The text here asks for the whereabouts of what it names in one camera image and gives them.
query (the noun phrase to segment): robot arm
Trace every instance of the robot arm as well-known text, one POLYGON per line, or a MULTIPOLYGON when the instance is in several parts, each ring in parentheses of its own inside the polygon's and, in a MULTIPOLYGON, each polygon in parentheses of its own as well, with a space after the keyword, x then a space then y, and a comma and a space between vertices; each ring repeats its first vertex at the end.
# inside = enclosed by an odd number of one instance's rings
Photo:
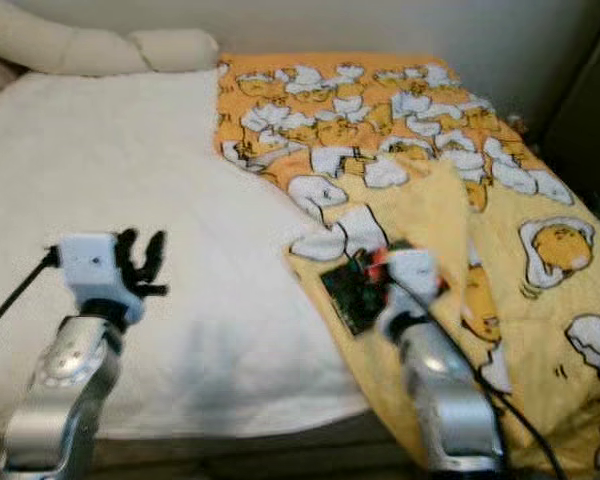
POLYGON ((118 378, 122 334, 143 315, 143 298, 165 295, 151 285, 161 263, 164 233, 135 269, 127 230, 69 235, 58 246, 60 266, 79 314, 65 318, 40 356, 31 386, 5 436, 1 479, 61 480, 85 475, 100 412, 118 378))
POLYGON ((437 292, 433 258, 425 250, 394 252, 388 274, 388 304, 376 327, 400 349, 432 477, 503 478, 504 453, 492 405, 428 312, 437 292))

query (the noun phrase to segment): yellow blanket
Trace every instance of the yellow blanket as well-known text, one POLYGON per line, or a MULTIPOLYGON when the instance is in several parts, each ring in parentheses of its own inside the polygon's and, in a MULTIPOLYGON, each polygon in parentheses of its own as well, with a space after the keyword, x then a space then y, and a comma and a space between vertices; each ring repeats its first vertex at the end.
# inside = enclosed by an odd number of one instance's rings
MULTIPOLYGON (((346 274, 405 246, 435 255, 432 311, 474 366, 568 470, 598 468, 600 222, 491 104, 430 57, 225 55, 219 75, 218 151, 322 225, 289 260, 411 455, 425 463, 397 353, 369 328, 382 292, 346 274)), ((514 464, 547 468, 500 415, 514 464)))

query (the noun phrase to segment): white wall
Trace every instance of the white wall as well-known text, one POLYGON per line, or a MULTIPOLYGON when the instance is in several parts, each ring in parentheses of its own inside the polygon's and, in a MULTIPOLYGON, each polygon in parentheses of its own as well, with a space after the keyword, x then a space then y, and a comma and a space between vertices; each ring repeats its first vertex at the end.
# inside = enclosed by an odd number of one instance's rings
POLYGON ((12 0, 48 19, 202 27, 239 52, 384 50, 446 59, 502 114, 540 126, 600 29, 600 0, 12 0))

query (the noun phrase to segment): white sheet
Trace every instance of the white sheet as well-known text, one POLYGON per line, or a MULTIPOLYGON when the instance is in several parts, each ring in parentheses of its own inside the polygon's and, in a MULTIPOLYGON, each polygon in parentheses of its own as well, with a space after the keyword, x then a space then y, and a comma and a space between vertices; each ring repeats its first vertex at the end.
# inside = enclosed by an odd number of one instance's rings
MULTIPOLYGON (((0 95, 0 302, 74 231, 168 231, 100 436, 289 432, 367 407, 282 256, 312 222, 212 149, 215 72, 29 74, 0 95)), ((0 435, 72 313, 50 270, 0 323, 0 435)))

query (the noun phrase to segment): bed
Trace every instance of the bed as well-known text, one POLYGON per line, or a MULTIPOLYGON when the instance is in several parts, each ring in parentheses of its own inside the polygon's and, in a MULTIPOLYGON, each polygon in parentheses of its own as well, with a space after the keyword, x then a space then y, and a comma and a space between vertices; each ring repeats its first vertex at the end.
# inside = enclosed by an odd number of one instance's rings
MULTIPOLYGON (((431 311, 477 374, 567 469, 599 469, 600 222, 441 60, 209 69, 217 50, 200 31, 123 37, 0 2, 0 55, 51 73, 0 93, 0 302, 65 232, 168 234, 171 292, 126 335, 96 478, 419 475, 398 353, 369 322, 378 259, 418 246, 438 262, 416 266, 431 311)), ((71 300, 50 271, 0 323, 0 437, 71 300)), ((547 469, 497 412, 513 463, 547 469)))
MULTIPOLYGON (((29 73, 8 86, 0 94, 0 302, 63 232, 165 228, 161 280, 171 292, 150 300, 126 335, 96 468, 288 450, 295 432, 316 427, 298 446, 371 442, 370 465, 405 462, 285 262, 283 247, 311 220, 273 186, 218 160, 215 97, 215 71, 29 73), (191 440, 261 436, 274 439, 191 440), (151 447, 138 455, 138 443, 151 447)), ((58 272, 48 271, 2 319, 0 437, 35 359, 73 308, 58 272)), ((340 458, 340 467, 363 461, 340 458)))

